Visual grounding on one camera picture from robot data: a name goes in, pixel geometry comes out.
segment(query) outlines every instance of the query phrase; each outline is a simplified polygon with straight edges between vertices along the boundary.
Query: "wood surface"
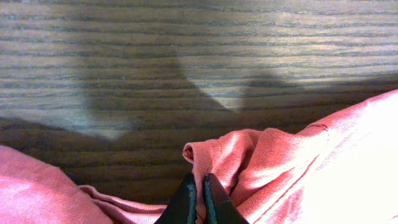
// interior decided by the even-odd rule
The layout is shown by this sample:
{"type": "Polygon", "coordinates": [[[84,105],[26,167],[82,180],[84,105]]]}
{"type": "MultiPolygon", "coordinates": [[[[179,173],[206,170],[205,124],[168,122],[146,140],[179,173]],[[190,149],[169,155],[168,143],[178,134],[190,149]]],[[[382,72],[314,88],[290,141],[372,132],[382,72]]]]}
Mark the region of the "wood surface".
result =
{"type": "Polygon", "coordinates": [[[186,142],[398,88],[397,1],[0,0],[0,143],[166,203],[186,142]]]}

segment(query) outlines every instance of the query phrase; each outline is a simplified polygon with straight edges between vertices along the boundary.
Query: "garment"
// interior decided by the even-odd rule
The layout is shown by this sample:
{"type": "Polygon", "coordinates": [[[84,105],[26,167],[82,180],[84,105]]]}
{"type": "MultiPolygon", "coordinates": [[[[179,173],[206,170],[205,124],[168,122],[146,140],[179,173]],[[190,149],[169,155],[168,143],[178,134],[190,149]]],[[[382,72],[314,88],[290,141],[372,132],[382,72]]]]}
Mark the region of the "garment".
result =
{"type": "MultiPolygon", "coordinates": [[[[249,223],[398,223],[398,90],[327,116],[297,134],[234,131],[188,143],[197,223],[201,182],[214,173],[249,223]]],[[[154,223],[144,205],[76,186],[60,169],[0,148],[0,217],[10,222],[154,223]]]]}

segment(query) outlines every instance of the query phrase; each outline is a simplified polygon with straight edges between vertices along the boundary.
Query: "wooden table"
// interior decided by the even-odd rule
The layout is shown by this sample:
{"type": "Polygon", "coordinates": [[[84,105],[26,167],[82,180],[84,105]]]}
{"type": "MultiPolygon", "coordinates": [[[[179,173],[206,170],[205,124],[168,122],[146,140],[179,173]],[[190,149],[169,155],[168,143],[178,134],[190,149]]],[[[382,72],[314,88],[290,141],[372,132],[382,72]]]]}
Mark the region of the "wooden table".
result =
{"type": "Polygon", "coordinates": [[[0,142],[165,203],[186,142],[398,88],[397,1],[0,1],[0,142]]]}

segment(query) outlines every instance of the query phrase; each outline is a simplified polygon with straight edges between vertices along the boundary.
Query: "wrinkled fabric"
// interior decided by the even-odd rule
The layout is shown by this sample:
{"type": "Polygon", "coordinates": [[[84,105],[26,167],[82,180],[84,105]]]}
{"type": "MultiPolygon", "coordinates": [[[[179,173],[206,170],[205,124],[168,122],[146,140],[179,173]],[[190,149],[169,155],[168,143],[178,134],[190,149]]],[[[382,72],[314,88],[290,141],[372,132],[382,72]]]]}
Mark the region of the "wrinkled fabric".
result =
{"type": "MultiPolygon", "coordinates": [[[[249,223],[398,223],[398,90],[327,116],[297,134],[234,131],[188,143],[197,223],[205,174],[217,175],[249,223]]],[[[0,148],[0,217],[14,223],[154,223],[144,205],[77,187],[60,169],[0,148]]]]}

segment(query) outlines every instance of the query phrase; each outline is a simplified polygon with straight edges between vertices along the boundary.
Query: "cloth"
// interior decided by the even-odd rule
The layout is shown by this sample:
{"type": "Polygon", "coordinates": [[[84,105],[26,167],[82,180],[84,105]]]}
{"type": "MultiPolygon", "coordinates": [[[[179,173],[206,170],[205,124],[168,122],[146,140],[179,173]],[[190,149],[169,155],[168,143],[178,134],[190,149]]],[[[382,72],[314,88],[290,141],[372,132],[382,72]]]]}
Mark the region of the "cloth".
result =
{"type": "MultiPolygon", "coordinates": [[[[398,223],[398,90],[327,116],[297,134],[234,131],[188,143],[197,223],[202,180],[214,173],[249,223],[398,223]]],[[[0,148],[0,219],[6,223],[154,223],[144,205],[76,186],[59,168],[0,148]]]]}

